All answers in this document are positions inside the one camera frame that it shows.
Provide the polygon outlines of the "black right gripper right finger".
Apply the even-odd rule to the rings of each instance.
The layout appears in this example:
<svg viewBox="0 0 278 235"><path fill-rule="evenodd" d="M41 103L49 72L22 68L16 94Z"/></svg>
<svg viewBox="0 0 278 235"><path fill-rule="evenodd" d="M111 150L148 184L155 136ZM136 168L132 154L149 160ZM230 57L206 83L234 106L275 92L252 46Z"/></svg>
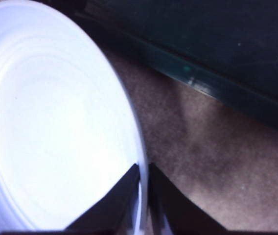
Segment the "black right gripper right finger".
<svg viewBox="0 0 278 235"><path fill-rule="evenodd" d="M149 164L149 208L155 232L225 232L154 164Z"/></svg>

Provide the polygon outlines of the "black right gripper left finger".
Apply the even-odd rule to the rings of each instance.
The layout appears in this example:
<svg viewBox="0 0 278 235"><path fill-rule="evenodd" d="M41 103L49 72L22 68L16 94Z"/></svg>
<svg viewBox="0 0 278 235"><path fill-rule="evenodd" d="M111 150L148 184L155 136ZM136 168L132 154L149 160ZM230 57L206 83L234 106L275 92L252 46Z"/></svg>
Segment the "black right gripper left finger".
<svg viewBox="0 0 278 235"><path fill-rule="evenodd" d="M67 232L133 232L138 209L139 166L132 165L112 189L66 227Z"/></svg>

